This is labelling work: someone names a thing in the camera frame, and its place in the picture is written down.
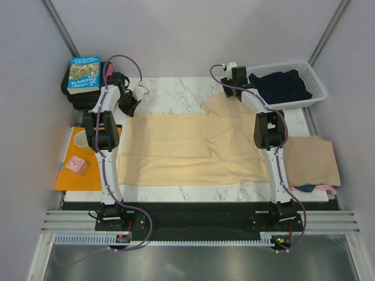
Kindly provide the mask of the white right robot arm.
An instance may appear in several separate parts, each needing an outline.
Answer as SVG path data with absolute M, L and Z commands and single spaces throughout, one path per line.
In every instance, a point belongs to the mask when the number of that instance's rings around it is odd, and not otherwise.
M 270 202 L 283 207 L 292 201 L 284 167 L 283 146 L 288 138 L 284 114 L 272 108 L 248 82 L 247 69 L 232 62 L 219 65 L 227 98 L 235 97 L 255 115 L 254 143 L 261 150 L 270 181 Z

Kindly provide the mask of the yellow t-shirt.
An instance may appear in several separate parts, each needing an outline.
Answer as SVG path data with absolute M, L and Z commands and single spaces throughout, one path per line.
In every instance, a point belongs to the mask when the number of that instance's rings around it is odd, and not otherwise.
M 137 186 L 266 183 L 255 115 L 219 93 L 197 114 L 138 114 L 127 120 L 118 182 Z

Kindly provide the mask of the pink cube block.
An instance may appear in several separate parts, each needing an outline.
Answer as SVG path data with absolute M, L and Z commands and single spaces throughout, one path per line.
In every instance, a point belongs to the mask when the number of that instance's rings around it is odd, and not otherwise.
M 84 159 L 72 156 L 66 163 L 65 168 L 78 176 L 82 176 L 88 169 L 88 164 Z

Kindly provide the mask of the blue illustrated book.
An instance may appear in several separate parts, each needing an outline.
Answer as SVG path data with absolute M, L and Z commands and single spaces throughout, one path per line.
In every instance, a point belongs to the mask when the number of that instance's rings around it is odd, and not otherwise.
M 68 92 L 73 95 L 99 90 L 100 70 L 100 56 L 73 57 L 69 68 Z

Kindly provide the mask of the folded pink and blue clothes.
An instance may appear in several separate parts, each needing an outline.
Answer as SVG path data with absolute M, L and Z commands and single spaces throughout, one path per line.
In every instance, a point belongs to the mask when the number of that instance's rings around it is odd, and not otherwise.
M 327 185 L 327 184 L 319 184 L 319 185 L 313 185 L 313 184 L 307 184 L 303 186 L 294 186 L 290 187 L 291 190 L 299 190 L 301 192 L 305 193 L 311 193 L 314 190 L 323 190 L 327 191 L 329 194 L 337 195 L 336 187 Z

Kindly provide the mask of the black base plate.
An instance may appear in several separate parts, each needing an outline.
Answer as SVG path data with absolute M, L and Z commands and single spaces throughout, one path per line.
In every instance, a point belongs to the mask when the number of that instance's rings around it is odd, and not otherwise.
M 261 232 L 296 233 L 303 219 L 295 203 L 65 203 L 64 211 L 85 211 L 97 231 L 128 231 L 148 242 L 259 240 Z

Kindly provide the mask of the folded beige t-shirt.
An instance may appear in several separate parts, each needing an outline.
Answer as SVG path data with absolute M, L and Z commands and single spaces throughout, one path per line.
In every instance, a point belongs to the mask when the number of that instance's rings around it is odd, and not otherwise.
M 318 136 L 290 136 L 283 146 L 284 165 L 291 186 L 341 186 L 333 143 Z

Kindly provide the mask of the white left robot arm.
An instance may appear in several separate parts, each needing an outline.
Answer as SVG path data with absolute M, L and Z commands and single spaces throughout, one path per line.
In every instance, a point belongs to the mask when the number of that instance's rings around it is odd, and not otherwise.
M 128 117 L 133 117 L 140 103 L 128 89 L 129 79 L 120 72 L 113 72 L 104 80 L 95 107 L 83 114 L 83 125 L 88 146 L 95 153 L 101 181 L 101 207 L 97 217 L 108 220 L 116 230 L 128 225 L 128 215 L 118 204 L 122 201 L 117 179 L 117 152 L 120 133 L 113 111 L 116 107 Z

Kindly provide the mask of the white plastic basket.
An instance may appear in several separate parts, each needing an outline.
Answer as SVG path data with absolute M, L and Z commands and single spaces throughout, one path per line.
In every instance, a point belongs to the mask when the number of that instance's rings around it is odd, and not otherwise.
M 275 109 L 305 108 L 328 97 L 312 66 L 305 61 L 247 67 L 250 83 Z

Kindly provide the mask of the yellow mug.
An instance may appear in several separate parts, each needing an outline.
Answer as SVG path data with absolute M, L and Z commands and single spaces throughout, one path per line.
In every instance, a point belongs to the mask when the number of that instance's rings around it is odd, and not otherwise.
M 89 155 L 93 155 L 94 151 L 89 147 L 85 131 L 76 133 L 74 137 L 74 144 L 83 152 Z

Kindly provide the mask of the navy t-shirt in basket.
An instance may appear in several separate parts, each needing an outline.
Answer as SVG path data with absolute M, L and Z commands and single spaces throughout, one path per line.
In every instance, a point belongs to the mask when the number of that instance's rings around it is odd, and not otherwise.
M 312 98 L 312 94 L 306 90 L 305 83 L 296 70 L 276 72 L 263 77 L 251 73 L 249 80 L 263 100 L 270 105 Z

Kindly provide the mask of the orange board with black border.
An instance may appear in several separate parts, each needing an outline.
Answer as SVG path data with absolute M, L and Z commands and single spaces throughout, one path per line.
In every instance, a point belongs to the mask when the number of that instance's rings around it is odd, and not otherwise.
M 57 191 L 101 191 L 99 167 L 95 154 L 93 151 L 92 153 L 85 152 L 74 143 L 75 136 L 81 131 L 84 132 L 83 127 L 74 126 L 71 128 L 65 158 L 60 165 L 55 184 L 55 190 Z M 82 176 L 73 173 L 66 167 L 73 156 L 85 160 L 88 164 L 88 168 Z

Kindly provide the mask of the pink and black case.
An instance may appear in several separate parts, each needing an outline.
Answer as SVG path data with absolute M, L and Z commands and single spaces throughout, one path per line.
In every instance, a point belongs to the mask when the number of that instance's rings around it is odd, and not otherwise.
M 67 71 L 65 73 L 65 76 L 61 83 L 61 91 L 62 93 L 67 97 L 68 101 L 73 104 L 74 109 L 76 110 L 91 110 L 96 105 L 100 93 L 101 88 L 104 86 L 104 78 L 103 73 L 105 73 L 104 77 L 107 78 L 108 76 L 112 75 L 114 68 L 112 63 L 108 63 L 105 66 L 105 62 L 101 61 L 101 70 L 100 70 L 100 87 L 97 91 L 91 91 L 81 94 L 70 94 L 67 90 L 67 84 L 68 84 L 68 77 L 69 77 L 69 68 L 70 65 L 67 68 Z

